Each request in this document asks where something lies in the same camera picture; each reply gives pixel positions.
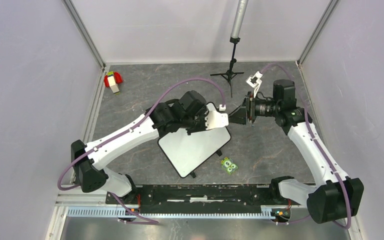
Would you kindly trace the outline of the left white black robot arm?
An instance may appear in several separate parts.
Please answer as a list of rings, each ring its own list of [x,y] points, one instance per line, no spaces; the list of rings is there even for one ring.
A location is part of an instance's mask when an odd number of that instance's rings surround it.
[[[89,143],[74,141],[70,150],[75,186],[84,193],[103,189],[115,193],[125,204],[133,203],[137,190],[131,177],[116,173],[107,165],[143,143],[180,129],[185,129],[188,135],[208,131],[208,121],[216,111],[202,95],[190,90],[180,99],[158,102],[129,125],[99,140]]]

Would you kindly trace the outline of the white whiteboard black frame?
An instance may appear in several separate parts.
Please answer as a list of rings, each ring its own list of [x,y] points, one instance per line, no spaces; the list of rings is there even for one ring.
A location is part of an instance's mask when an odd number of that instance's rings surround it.
[[[194,176],[194,171],[232,139],[226,127],[190,135],[181,128],[158,139],[157,144],[180,178]]]

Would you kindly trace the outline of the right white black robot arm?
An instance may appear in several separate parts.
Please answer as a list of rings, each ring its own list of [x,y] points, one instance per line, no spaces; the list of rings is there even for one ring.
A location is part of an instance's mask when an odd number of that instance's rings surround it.
[[[351,178],[334,160],[319,137],[308,111],[297,105],[295,83],[279,79],[273,83],[271,97],[259,97],[261,80],[247,80],[253,90],[228,116],[230,123],[246,125],[257,117],[273,117],[276,124],[295,144],[314,178],[314,185],[299,182],[292,176],[271,180],[269,199],[282,204],[287,199],[307,208],[318,224],[345,219],[346,227],[360,208],[364,185]]]

